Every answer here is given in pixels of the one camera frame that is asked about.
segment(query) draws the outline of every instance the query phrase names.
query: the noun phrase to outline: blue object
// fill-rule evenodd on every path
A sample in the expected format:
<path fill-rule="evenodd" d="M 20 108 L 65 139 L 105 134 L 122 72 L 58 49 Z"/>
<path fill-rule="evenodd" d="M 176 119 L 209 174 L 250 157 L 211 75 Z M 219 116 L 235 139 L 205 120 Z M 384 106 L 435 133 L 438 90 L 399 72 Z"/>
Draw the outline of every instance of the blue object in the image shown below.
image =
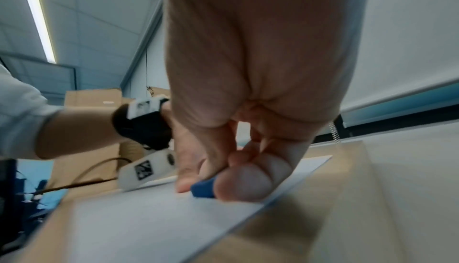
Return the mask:
<path fill-rule="evenodd" d="M 196 182 L 191 186 L 191 193 L 194 197 L 215 198 L 214 182 L 216 176 L 211 179 Z"/>

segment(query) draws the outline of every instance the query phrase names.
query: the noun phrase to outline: spiral binding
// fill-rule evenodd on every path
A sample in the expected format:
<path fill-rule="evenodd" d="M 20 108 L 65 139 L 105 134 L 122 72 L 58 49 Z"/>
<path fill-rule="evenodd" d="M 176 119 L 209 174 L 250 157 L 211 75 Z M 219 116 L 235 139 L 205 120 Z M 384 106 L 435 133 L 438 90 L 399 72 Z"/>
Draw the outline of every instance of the spiral binding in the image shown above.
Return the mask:
<path fill-rule="evenodd" d="M 338 130 L 336 129 L 335 123 L 334 122 L 330 122 L 330 124 L 328 124 L 328 126 L 330 127 L 331 136 L 333 137 L 333 141 L 335 143 L 340 143 L 341 142 L 341 138 L 339 137 Z"/>

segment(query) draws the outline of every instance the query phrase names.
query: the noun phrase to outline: white paper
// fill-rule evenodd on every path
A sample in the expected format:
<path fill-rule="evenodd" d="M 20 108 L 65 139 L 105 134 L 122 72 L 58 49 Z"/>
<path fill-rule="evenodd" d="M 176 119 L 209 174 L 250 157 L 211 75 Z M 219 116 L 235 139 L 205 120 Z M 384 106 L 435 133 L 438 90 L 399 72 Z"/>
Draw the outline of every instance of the white paper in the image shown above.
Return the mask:
<path fill-rule="evenodd" d="M 262 203 L 222 203 L 176 194 L 173 183 L 78 203 L 69 261 L 183 262 L 289 191 L 330 157 L 303 159 Z"/>

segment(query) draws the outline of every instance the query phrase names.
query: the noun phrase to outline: white shirt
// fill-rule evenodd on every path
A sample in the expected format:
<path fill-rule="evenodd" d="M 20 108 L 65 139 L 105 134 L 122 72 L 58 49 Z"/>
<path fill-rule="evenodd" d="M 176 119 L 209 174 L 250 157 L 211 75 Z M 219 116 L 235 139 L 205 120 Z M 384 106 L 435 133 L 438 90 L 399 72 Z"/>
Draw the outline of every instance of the white shirt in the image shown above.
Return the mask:
<path fill-rule="evenodd" d="M 0 65 L 0 158 L 39 159 L 38 133 L 61 109 L 48 105 L 39 90 L 13 78 Z"/>

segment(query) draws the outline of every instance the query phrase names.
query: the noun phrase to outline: ceiling light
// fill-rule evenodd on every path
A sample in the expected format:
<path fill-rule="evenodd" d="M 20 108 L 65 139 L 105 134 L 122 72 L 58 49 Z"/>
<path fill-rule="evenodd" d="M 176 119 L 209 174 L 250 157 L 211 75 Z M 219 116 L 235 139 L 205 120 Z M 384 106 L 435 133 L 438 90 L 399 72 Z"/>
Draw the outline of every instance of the ceiling light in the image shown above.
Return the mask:
<path fill-rule="evenodd" d="M 32 12 L 46 59 L 48 62 L 55 64 L 56 58 L 54 56 L 51 40 L 49 39 L 48 28 L 46 27 L 40 0 L 27 0 L 27 2 L 29 3 L 30 11 Z"/>

